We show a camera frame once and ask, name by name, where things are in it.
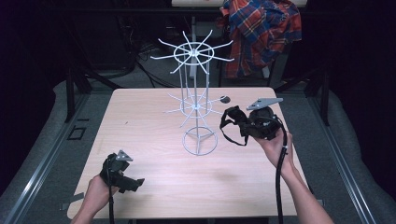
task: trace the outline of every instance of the red plaid cloth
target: red plaid cloth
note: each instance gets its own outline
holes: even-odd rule
[[[301,40],[300,12],[291,1],[226,0],[230,38],[226,77],[248,76],[271,63],[286,44]]]

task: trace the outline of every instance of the rotating display stand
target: rotating display stand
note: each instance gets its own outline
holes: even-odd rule
[[[211,112],[219,113],[212,109],[212,104],[216,101],[220,101],[223,97],[217,100],[209,100],[209,65],[212,59],[222,60],[225,62],[231,62],[233,59],[223,59],[215,56],[215,49],[223,48],[231,45],[231,42],[219,45],[216,47],[211,47],[206,44],[206,40],[211,36],[212,31],[207,35],[207,37],[202,42],[189,41],[186,34],[183,32],[186,43],[179,46],[175,46],[166,42],[159,41],[169,47],[174,48],[173,55],[163,56],[163,57],[152,57],[151,59],[160,60],[167,58],[174,58],[178,67],[170,74],[179,72],[180,78],[180,89],[181,98],[169,94],[169,96],[180,101],[180,108],[175,110],[166,111],[166,113],[172,113],[180,111],[186,119],[182,122],[180,127],[183,127],[188,119],[195,119],[195,126],[188,129],[182,139],[183,147],[186,148],[188,152],[193,155],[203,156],[212,152],[217,144],[218,137],[216,133],[211,130],[206,121],[205,117]],[[203,92],[198,92],[197,90],[197,67],[200,66],[205,73],[205,89]],[[190,78],[193,78],[193,91],[188,84],[188,68],[190,67]],[[209,145],[204,145],[203,142],[210,141]]]

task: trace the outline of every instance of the black strap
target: black strap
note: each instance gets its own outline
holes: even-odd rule
[[[234,121],[232,121],[232,120],[230,120],[230,119],[225,119],[225,118],[227,117],[227,115],[228,115],[230,118],[234,119]],[[245,115],[245,113],[244,113],[241,109],[239,109],[239,106],[236,105],[236,106],[230,107],[230,108],[228,108],[228,109],[226,109],[226,110],[224,111],[224,114],[221,116],[221,123],[220,123],[220,126],[219,126],[219,127],[220,127],[221,132],[223,133],[224,137],[225,137],[228,141],[230,141],[230,142],[232,142],[232,143],[235,143],[235,144],[237,144],[238,146],[245,147],[245,146],[247,145],[247,143],[248,143],[248,135],[245,136],[245,144],[243,145],[243,144],[240,144],[240,143],[235,142],[233,139],[231,139],[229,136],[227,136],[227,135],[225,134],[225,132],[222,130],[222,128],[224,128],[226,125],[228,125],[228,124],[230,124],[230,123],[232,123],[233,125],[238,125],[238,123],[241,123],[241,122],[245,123],[246,120],[248,120],[247,116]]]

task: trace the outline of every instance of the gray carpet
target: gray carpet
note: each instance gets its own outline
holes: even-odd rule
[[[140,61],[151,74],[165,79],[167,82],[179,85],[178,75],[169,75],[169,71],[176,68],[172,60]],[[218,68],[216,63],[211,64],[210,86],[218,85]],[[117,84],[125,88],[151,88],[148,76],[136,68],[127,76],[114,76],[103,73]],[[61,83],[55,88],[57,102],[48,123],[38,137],[35,146],[25,160],[22,168],[11,182],[5,194],[0,199],[1,223],[10,218],[9,214],[21,201],[21,195],[29,180],[35,174],[35,169],[42,162],[46,154],[53,148],[58,138],[59,153],[53,155],[54,163],[45,174],[44,182],[34,191],[31,203],[23,206],[23,211],[17,219],[20,223],[68,223],[66,210],[60,210],[60,204],[68,202],[73,196],[80,173],[84,167],[94,137],[105,113],[111,89],[102,83],[91,79],[93,91],[89,96],[80,95],[77,99],[82,102],[78,105],[79,111],[72,123],[65,125],[66,114],[65,87]],[[223,80],[224,87],[235,85],[264,85],[262,80],[241,80],[239,82]],[[280,103],[285,120],[293,133],[294,143],[304,169],[306,179],[318,199],[325,202],[325,209],[335,223],[362,223],[356,206],[351,200],[340,171],[334,162],[332,148],[323,131],[318,113],[312,104],[316,99],[305,98],[302,88],[295,87],[291,91],[280,93],[284,102]],[[395,202],[374,182],[370,173],[361,162],[359,144],[346,114],[337,97],[331,94],[329,105],[330,129],[341,148],[348,166],[351,169],[368,207],[373,213],[376,223],[391,223],[396,220]],[[85,129],[80,140],[67,140],[73,128]],[[276,217],[270,217],[270,223],[277,223]],[[95,220],[94,223],[108,223],[108,220]],[[128,220],[117,220],[117,223],[128,223]],[[296,217],[285,217],[285,223],[298,223]]]

